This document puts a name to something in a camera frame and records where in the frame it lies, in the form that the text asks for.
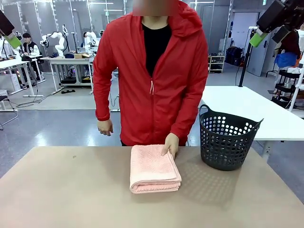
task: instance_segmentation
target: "jacket zipper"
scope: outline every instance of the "jacket zipper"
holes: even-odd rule
[[[151,78],[150,97],[151,97],[151,110],[152,110],[152,144],[154,144],[154,84],[153,77]]]

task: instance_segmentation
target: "ceiling light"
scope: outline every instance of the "ceiling light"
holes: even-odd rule
[[[104,11],[123,11],[123,10],[122,9],[118,9],[118,10],[117,9],[106,9],[106,10],[104,9]]]
[[[190,2],[190,4],[200,4],[200,3],[214,3],[213,1],[197,1],[197,2]]]
[[[103,5],[105,5],[105,4],[114,4],[113,2],[90,2],[90,4],[103,4]]]

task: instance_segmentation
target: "red jacket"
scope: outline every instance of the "red jacket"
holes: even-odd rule
[[[152,77],[145,67],[141,21],[125,15],[109,23],[102,35],[94,60],[96,117],[110,118],[111,73],[118,67],[121,140],[129,146],[164,144],[166,136],[174,133],[185,145],[208,76],[201,20],[179,1],[178,15],[168,18],[172,37]]]

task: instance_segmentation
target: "desk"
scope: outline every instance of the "desk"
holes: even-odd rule
[[[181,147],[177,192],[134,195],[130,147],[38,147],[0,179],[1,228],[300,228],[304,205],[254,151],[205,165]]]
[[[21,59],[6,60],[6,61],[0,62],[0,69],[5,69],[5,68],[16,66],[20,75],[21,75],[21,81],[22,81],[22,84],[24,86],[25,83],[24,83],[24,78],[23,78],[22,70],[21,70],[21,67],[23,67],[24,71],[25,71],[25,75],[26,75],[27,80],[28,80],[29,90],[30,90],[30,93],[31,93],[31,95],[23,95],[23,97],[43,97],[43,95],[35,95],[34,94],[34,90],[33,90],[33,87],[32,87],[31,80],[30,80],[29,72],[28,72],[28,69],[27,69],[27,63],[29,63],[29,62],[28,61],[22,61]]]
[[[202,101],[213,111],[242,116],[259,122],[255,140],[266,141],[267,160],[274,141],[304,141],[304,120],[247,87],[206,86]]]
[[[78,74],[78,70],[77,70],[78,65],[88,65],[90,81],[91,81],[90,85],[91,85],[91,88],[92,88],[90,94],[93,93],[93,80],[92,80],[92,72],[91,72],[91,67],[90,66],[91,66],[91,64],[94,60],[94,57],[92,57],[92,58],[81,58],[81,59],[62,58],[62,57],[56,57],[56,58],[45,57],[45,58],[41,58],[41,59],[48,60],[49,63],[50,63],[50,68],[51,68],[51,71],[52,71],[52,76],[53,76],[53,80],[54,80],[56,90],[57,90],[57,86],[56,86],[56,83],[55,83],[54,70],[53,70],[52,65],[54,65],[54,67],[55,67],[55,72],[56,72],[56,75],[58,77],[60,86],[86,86],[86,85],[88,85],[88,83],[82,83],[82,82],[79,81],[79,74]],[[63,66],[64,65],[74,65],[75,75],[76,75],[76,83],[74,83],[74,84],[61,84],[60,74],[64,75],[64,72],[63,72],[62,67],[58,67],[60,65],[63,65]]]

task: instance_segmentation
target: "black plastic basket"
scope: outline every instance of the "black plastic basket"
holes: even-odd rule
[[[200,114],[203,107],[208,111]],[[217,170],[232,171],[240,168],[260,122],[244,117],[212,111],[203,104],[199,109],[200,155],[202,160]]]

